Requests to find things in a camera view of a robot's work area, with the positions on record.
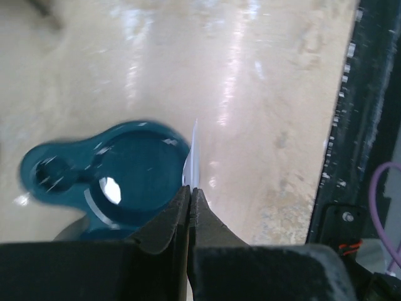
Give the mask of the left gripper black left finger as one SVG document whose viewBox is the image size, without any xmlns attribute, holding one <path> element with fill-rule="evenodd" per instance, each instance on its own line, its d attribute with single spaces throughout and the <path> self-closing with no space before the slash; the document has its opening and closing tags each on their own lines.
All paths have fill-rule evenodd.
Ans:
<svg viewBox="0 0 401 301">
<path fill-rule="evenodd" d="M 190 189 L 128 238 L 1 245 L 2 300 L 185 300 Z"/>
</svg>

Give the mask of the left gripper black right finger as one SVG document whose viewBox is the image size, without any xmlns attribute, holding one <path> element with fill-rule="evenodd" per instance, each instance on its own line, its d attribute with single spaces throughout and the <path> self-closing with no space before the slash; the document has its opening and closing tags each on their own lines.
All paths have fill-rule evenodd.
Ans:
<svg viewBox="0 0 401 301">
<path fill-rule="evenodd" d="M 346 268 L 325 245 L 249 245 L 190 201 L 189 281 L 194 300 L 356 300 Z"/>
</svg>

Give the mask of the teal double pet bowl stand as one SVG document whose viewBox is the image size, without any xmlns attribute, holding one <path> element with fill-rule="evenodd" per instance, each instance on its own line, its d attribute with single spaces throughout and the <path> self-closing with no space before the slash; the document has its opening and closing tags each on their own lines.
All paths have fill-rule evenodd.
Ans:
<svg viewBox="0 0 401 301">
<path fill-rule="evenodd" d="M 139 120 L 84 140 L 37 145 L 19 166 L 25 190 L 45 205 L 83 212 L 83 240 L 121 239 L 175 197 L 190 147 L 170 127 Z"/>
</svg>

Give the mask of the stainless steel pet bowl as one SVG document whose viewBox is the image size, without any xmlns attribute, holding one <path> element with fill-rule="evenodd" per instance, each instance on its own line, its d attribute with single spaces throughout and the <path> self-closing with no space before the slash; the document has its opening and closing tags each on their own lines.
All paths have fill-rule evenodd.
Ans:
<svg viewBox="0 0 401 301">
<path fill-rule="evenodd" d="M 90 225 L 90 220 L 84 216 L 63 229 L 53 241 L 81 241 Z"/>
</svg>

